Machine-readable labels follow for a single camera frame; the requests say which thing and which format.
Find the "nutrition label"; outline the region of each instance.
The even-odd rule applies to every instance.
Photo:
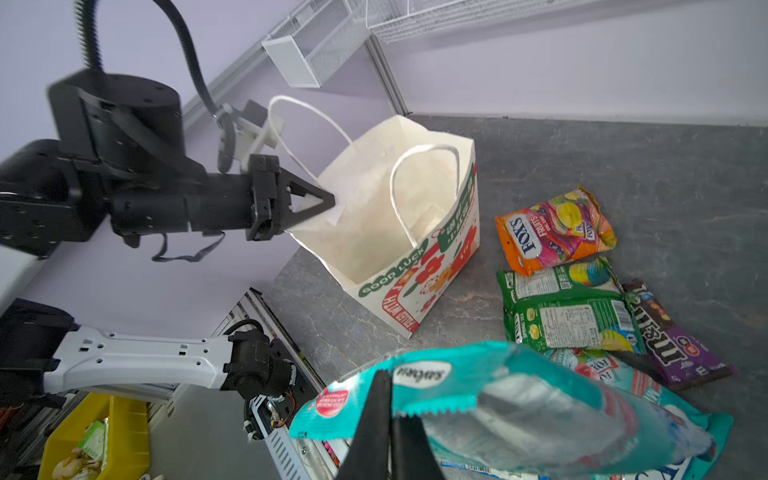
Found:
[[[591,306],[553,306],[539,311],[549,348],[600,346],[598,321]]]
[[[515,273],[508,273],[507,285],[512,288],[510,276],[514,276],[515,292],[518,298],[526,298],[534,295],[546,295],[547,293],[556,293],[560,291],[558,277],[554,274],[554,268],[539,270],[531,276],[522,276]]]

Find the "white wire basket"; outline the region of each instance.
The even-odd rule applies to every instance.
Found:
[[[366,0],[366,25],[391,43],[479,22],[503,22],[599,0]]]
[[[311,0],[262,46],[291,87],[318,88],[370,36],[365,0]]]

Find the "green package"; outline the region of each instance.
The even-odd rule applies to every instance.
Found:
[[[83,439],[78,443],[78,448],[88,454],[94,460],[101,460],[104,456],[104,440],[107,438],[107,429],[103,423],[96,421],[85,431]]]
[[[510,341],[538,352],[590,348],[645,353],[607,259],[560,265],[531,276],[500,271],[496,278]]]

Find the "gray countertop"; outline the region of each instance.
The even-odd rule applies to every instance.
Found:
[[[494,216],[591,190],[618,238],[622,281],[646,281],[679,326],[740,374],[685,392],[735,425],[707,476],[747,478],[768,451],[768,134],[765,128],[413,117],[475,139],[480,248],[411,339],[300,250],[265,295],[327,382],[403,347],[503,340]]]

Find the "white rope handle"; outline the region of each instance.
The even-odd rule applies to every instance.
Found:
[[[283,147],[283,149],[285,149],[285,151],[288,154],[288,156],[291,157],[293,159],[293,161],[296,162],[296,165],[298,165],[302,170],[304,170],[304,172],[307,175],[310,176],[310,178],[315,182],[315,185],[319,186],[319,182],[317,181],[317,177],[315,177],[312,174],[312,172],[310,172],[310,169],[305,167],[304,164],[301,163],[301,161],[298,158],[296,158],[296,155],[294,155],[293,152],[288,148],[288,146],[283,141],[282,137],[277,133],[277,129],[275,128],[275,125],[272,123],[272,107],[274,107],[276,103],[281,102],[281,101],[287,101],[287,102],[292,103],[292,104],[297,104],[297,105],[300,105],[300,106],[302,106],[304,108],[307,108],[307,109],[315,112],[320,117],[325,118],[328,121],[328,123],[333,125],[339,131],[339,133],[341,133],[341,135],[344,136],[344,139],[350,145],[354,145],[355,142],[352,141],[352,138],[349,138],[349,135],[347,135],[346,132],[344,130],[342,130],[342,128],[339,126],[339,124],[337,124],[335,121],[333,121],[333,119],[331,117],[329,117],[328,115],[324,114],[318,108],[315,108],[312,105],[310,105],[310,104],[308,104],[308,103],[306,103],[304,101],[297,100],[297,99],[295,99],[293,97],[289,97],[287,95],[277,95],[275,97],[272,97],[272,100],[270,100],[269,106],[267,106],[267,108],[266,108],[266,122],[270,126],[270,131],[272,132],[272,135],[277,137],[277,141],[278,141],[278,143],[280,143],[280,146]]]
[[[408,240],[411,242],[411,245],[415,248],[416,247],[416,239],[413,237],[413,233],[411,233],[411,230],[406,226],[406,222],[402,219],[402,216],[400,215],[400,210],[397,208],[397,199],[395,199],[395,176],[397,175],[397,169],[400,168],[400,164],[411,155],[415,154],[421,154],[427,151],[433,151],[433,150],[447,150],[454,154],[456,157],[456,192],[455,195],[458,197],[458,177],[459,177],[459,171],[461,170],[461,165],[459,163],[458,159],[458,150],[453,145],[446,145],[446,144],[431,144],[431,145],[416,145],[415,147],[409,149],[406,151],[400,158],[397,159],[395,162],[395,166],[392,167],[392,173],[389,175],[389,200],[392,202],[392,208],[395,209],[395,215],[397,215],[397,220],[400,222],[400,225],[402,226],[402,229],[406,231],[406,235],[408,235]]]

